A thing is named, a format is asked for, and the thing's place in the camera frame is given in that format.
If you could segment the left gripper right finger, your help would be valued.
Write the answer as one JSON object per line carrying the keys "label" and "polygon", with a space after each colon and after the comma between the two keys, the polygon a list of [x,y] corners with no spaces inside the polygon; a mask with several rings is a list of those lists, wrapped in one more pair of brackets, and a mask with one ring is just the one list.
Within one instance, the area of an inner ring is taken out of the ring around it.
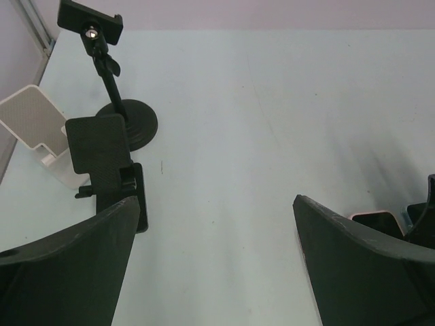
{"label": "left gripper right finger", "polygon": [[433,325],[434,250],[342,217],[308,196],[293,203],[323,325]]}

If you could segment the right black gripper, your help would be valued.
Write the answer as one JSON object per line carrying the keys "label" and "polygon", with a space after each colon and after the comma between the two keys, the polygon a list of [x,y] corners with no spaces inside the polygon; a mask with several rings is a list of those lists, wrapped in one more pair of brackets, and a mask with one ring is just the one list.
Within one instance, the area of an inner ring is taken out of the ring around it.
{"label": "right black gripper", "polygon": [[434,249],[434,175],[428,177],[428,199],[417,221],[406,235],[406,240]]}

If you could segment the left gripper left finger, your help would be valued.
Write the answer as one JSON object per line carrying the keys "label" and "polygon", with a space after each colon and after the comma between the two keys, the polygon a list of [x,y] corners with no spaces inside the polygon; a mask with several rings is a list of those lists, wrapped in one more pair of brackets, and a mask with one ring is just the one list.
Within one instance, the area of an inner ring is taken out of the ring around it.
{"label": "left gripper left finger", "polygon": [[140,214],[129,197],[1,252],[2,325],[111,325]]}

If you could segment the pink case phone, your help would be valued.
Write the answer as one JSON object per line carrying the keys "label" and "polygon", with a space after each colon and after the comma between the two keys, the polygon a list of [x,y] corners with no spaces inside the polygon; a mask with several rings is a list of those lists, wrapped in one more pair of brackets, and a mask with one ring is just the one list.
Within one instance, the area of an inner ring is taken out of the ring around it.
{"label": "pink case phone", "polygon": [[404,237],[400,224],[389,211],[356,213],[349,219],[394,238],[403,239]]}

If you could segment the black square-base phone stand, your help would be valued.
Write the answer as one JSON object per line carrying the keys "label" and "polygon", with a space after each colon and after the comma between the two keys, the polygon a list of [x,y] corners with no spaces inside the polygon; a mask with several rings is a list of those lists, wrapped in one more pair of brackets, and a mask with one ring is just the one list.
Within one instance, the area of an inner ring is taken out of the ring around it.
{"label": "black square-base phone stand", "polygon": [[88,174],[77,199],[96,197],[96,212],[135,196],[139,202],[137,232],[148,227],[143,168],[131,159],[124,118],[119,114],[79,117],[65,123],[73,170]]}

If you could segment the white phone stand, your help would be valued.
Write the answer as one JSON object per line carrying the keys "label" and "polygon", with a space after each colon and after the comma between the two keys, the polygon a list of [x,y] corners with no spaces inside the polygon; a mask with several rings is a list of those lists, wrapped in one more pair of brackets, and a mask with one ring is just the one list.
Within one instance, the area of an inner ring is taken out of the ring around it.
{"label": "white phone stand", "polygon": [[88,180],[74,172],[65,131],[67,118],[36,85],[1,101],[1,125],[28,148],[48,173],[71,189]]}

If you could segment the black round-base phone stand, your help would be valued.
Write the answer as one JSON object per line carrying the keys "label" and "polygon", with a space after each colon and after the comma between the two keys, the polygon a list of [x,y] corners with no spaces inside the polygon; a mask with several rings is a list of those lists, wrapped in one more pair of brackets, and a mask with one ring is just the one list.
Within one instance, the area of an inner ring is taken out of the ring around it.
{"label": "black round-base phone stand", "polygon": [[100,109],[97,115],[119,113],[125,121],[130,150],[137,151],[146,146],[156,136],[157,115],[144,102],[121,97],[115,81],[121,68],[109,54],[109,46],[117,45],[122,34],[122,16],[108,16],[74,1],[61,1],[57,25],[80,35],[87,55],[92,58],[103,80],[110,104]]}

